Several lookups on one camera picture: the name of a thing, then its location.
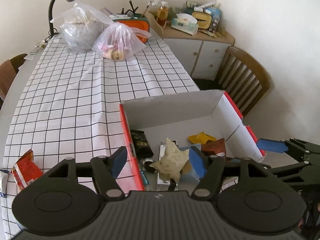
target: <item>drawer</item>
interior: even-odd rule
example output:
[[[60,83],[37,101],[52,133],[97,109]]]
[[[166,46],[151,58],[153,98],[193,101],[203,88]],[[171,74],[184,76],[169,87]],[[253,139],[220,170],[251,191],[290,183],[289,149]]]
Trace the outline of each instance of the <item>drawer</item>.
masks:
[[[217,71],[194,71],[192,74],[192,78],[200,78],[200,79],[209,79],[209,80],[214,80]]]
[[[223,56],[230,44],[205,41],[192,78],[214,80],[220,67]]]

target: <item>red box edge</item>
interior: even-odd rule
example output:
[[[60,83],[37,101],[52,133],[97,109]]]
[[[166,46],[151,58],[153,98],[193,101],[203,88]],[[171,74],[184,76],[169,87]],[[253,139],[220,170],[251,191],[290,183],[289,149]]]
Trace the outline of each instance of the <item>red box edge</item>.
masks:
[[[129,126],[128,126],[127,117],[125,115],[122,104],[119,104],[119,108],[120,108],[120,121],[121,121],[122,130],[124,132],[124,141],[126,143],[133,180],[136,184],[137,190],[144,191],[145,189],[144,189],[142,178],[140,176],[138,160],[136,157],[133,156],[133,152],[131,150],[131,147],[133,147],[133,142],[132,142]]]

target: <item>white tablecloth with black grid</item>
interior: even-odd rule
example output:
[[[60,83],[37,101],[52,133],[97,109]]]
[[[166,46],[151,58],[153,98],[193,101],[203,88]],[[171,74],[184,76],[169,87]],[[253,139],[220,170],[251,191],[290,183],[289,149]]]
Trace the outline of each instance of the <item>white tablecloth with black grid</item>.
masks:
[[[125,145],[120,102],[198,90],[168,45],[151,33],[146,48],[122,62],[102,59],[95,52],[68,53],[60,35],[52,38],[14,112],[3,168],[11,170],[29,149],[43,172],[66,157],[88,162],[110,156]],[[79,182],[94,190],[91,178]],[[117,182],[125,193],[134,187],[128,162]],[[20,231],[11,210],[18,192],[10,174],[7,198],[1,199],[7,239]]]

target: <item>wooden chair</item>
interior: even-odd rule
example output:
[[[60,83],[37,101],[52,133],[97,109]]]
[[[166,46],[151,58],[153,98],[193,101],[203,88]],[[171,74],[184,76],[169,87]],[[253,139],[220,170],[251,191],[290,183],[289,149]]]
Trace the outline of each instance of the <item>wooden chair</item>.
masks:
[[[23,65],[23,63],[26,61],[24,59],[24,57],[26,56],[27,54],[24,53],[24,54],[20,54],[20,55],[17,55],[15,57],[13,57],[12,59],[10,59],[10,62],[11,62],[11,65],[13,66],[15,72],[18,74],[18,71],[19,71],[19,67],[21,67]]]
[[[26,61],[24,57],[27,54],[20,54],[1,64],[0,67],[0,109],[7,92],[19,71],[19,67]]]
[[[270,87],[268,73],[247,52],[230,46],[214,81],[193,79],[200,90],[226,90],[246,116]]]

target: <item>tissue box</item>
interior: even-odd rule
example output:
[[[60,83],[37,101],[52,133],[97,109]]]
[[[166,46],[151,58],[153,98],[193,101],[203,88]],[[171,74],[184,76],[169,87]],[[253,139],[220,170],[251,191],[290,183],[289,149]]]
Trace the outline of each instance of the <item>tissue box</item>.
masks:
[[[171,21],[171,28],[195,35],[198,31],[199,25],[182,19],[173,18]]]

